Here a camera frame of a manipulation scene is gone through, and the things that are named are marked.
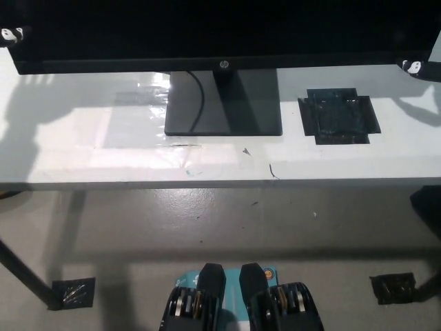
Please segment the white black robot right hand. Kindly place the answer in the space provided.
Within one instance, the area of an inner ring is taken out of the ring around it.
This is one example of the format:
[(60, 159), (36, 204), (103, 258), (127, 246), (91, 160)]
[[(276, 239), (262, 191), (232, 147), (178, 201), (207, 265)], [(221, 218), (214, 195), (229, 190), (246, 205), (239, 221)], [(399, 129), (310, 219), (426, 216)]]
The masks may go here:
[(399, 59), (397, 65), (415, 79), (441, 82), (441, 63), (438, 61)]

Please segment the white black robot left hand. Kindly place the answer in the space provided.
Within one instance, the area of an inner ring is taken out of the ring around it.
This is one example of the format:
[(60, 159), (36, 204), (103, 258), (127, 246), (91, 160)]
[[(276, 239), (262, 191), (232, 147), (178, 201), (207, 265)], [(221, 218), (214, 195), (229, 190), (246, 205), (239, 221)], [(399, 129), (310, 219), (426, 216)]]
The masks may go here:
[(1, 48), (11, 48), (27, 39), (32, 32), (30, 26), (21, 26), (18, 28), (1, 28)]

